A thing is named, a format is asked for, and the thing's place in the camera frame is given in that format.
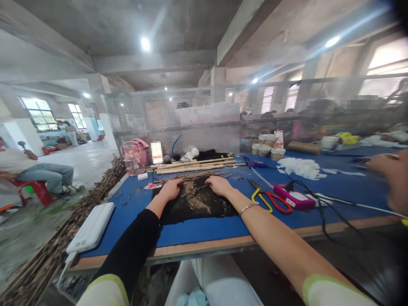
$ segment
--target red stool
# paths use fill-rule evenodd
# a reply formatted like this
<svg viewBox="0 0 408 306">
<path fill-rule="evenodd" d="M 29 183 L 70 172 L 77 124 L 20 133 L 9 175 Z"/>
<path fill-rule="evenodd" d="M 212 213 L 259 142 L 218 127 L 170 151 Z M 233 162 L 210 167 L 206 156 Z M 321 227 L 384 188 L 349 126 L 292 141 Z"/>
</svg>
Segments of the red stool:
<svg viewBox="0 0 408 306">
<path fill-rule="evenodd" d="M 23 194 L 21 192 L 21 188 L 25 186 L 31 186 L 34 189 L 35 194 L 39 198 L 41 204 L 43 206 L 48 206 L 52 203 L 51 194 L 48 192 L 47 187 L 45 186 L 45 181 L 10 181 L 14 186 L 17 187 L 18 195 L 20 196 L 21 202 L 23 207 L 27 206 L 27 201 L 24 199 Z"/>
</svg>

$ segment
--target silver bracelet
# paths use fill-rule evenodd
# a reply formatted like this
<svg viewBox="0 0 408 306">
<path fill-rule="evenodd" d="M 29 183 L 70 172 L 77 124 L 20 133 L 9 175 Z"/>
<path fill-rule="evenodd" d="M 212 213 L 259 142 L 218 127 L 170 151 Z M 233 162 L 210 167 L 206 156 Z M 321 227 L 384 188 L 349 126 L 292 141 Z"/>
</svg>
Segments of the silver bracelet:
<svg viewBox="0 0 408 306">
<path fill-rule="evenodd" d="M 241 216 L 242 213 L 243 213 L 245 210 L 247 210 L 248 208 L 251 208 L 252 206 L 255 206 L 255 205 L 259 205 L 259 203 L 258 203 L 258 202 L 253 202 L 253 203 L 248 204 L 247 207 L 245 207 L 243 210 L 241 210 L 241 212 L 239 213 L 239 216 Z"/>
</svg>

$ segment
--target hand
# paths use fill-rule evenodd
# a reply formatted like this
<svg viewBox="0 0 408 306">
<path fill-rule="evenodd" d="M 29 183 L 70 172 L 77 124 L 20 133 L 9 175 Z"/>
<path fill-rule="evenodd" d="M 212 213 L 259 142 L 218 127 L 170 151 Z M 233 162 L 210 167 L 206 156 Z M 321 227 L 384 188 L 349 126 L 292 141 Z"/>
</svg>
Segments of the hand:
<svg viewBox="0 0 408 306">
<path fill-rule="evenodd" d="M 159 195 L 164 197 L 167 202 L 177 198 L 180 193 L 179 184 L 182 184 L 183 182 L 184 181 L 181 178 L 168 181 L 163 185 Z"/>
<path fill-rule="evenodd" d="M 6 179 L 8 181 L 11 181 L 14 180 L 16 177 L 18 177 L 18 174 L 11 174 L 8 172 L 0 173 L 0 179 Z"/>
<path fill-rule="evenodd" d="M 210 176 L 205 183 L 210 184 L 211 189 L 216 195 L 223 196 L 225 198 L 228 194 L 235 190 L 225 178 L 220 176 Z"/>
<path fill-rule="evenodd" d="M 398 153 L 399 159 L 379 154 L 366 162 L 367 169 L 383 174 L 387 178 L 398 178 L 405 176 L 404 173 L 408 167 L 408 150 Z"/>
</svg>

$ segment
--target scissors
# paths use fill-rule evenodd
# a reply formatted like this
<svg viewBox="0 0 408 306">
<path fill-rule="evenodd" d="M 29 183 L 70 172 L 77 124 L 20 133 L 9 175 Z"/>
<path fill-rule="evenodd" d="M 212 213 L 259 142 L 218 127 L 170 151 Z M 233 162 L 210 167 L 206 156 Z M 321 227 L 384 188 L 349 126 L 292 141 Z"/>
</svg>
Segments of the scissors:
<svg viewBox="0 0 408 306">
<path fill-rule="evenodd" d="M 272 207 L 269 205 L 269 203 L 268 203 L 268 202 L 264 199 L 264 197 L 261 195 L 262 193 L 264 193 L 264 194 L 266 194 L 266 195 L 269 197 L 269 199 L 271 200 L 273 206 L 275 206 L 276 209 L 279 210 L 281 213 L 284 213 L 284 214 L 290 214 L 290 213 L 292 213 L 292 206 L 290 206 L 289 203 L 287 203 L 287 202 L 286 202 L 285 200 L 283 200 L 281 197 L 279 197 L 279 196 L 277 196 L 277 195 L 275 195 L 275 194 L 273 194 L 273 193 L 269 193 L 269 192 L 263 191 L 263 190 L 255 183 L 255 181 L 254 181 L 253 179 L 248 180 L 248 181 L 249 181 L 249 182 L 252 184 L 252 186 L 256 189 L 256 191 L 254 192 L 254 194 L 253 194 L 252 197 L 251 197 L 251 200 L 252 200 L 253 202 L 255 202 L 255 197 L 256 197 L 256 195 L 258 195 L 258 196 L 261 198 L 261 200 L 266 204 L 266 206 L 269 208 L 268 212 L 269 212 L 269 213 L 272 213 L 272 211 L 273 211 Z M 285 204 L 288 209 L 284 210 L 282 207 L 280 207 L 278 204 L 276 204 L 276 201 L 275 201 L 274 198 L 277 198 L 279 201 L 281 201 L 283 204 Z"/>
</svg>

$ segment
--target blue jeans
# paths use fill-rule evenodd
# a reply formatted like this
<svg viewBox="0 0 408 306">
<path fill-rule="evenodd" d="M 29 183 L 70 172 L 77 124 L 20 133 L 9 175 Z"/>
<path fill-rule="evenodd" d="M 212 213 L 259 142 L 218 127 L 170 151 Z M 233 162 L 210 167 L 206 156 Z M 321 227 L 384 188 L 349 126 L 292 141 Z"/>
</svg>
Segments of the blue jeans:
<svg viewBox="0 0 408 306">
<path fill-rule="evenodd" d="M 58 164 L 37 164 L 32 166 L 17 177 L 18 181 L 46 181 L 49 192 L 61 193 L 62 182 L 72 185 L 74 168 Z"/>
</svg>

